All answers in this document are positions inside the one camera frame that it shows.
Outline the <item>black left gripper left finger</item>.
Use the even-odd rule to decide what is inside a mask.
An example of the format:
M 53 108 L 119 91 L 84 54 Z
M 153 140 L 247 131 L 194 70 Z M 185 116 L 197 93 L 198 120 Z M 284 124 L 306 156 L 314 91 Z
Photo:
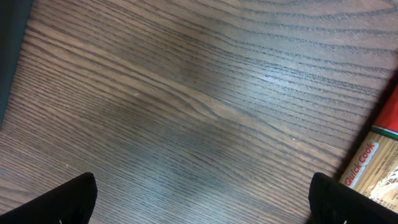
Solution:
M 1 215 L 1 224 L 89 224 L 98 189 L 86 172 Z

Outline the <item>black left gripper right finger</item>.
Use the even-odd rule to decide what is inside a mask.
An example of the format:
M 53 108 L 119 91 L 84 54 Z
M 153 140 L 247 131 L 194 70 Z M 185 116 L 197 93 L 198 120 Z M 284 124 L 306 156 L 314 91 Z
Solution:
M 308 194 L 316 224 L 397 224 L 397 213 L 329 176 L 313 175 Z

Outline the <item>orange pasta package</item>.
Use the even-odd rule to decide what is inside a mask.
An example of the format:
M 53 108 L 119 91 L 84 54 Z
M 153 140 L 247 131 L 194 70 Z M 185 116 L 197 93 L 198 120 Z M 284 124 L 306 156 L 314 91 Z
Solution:
M 339 182 L 397 212 L 397 89 L 393 91 Z

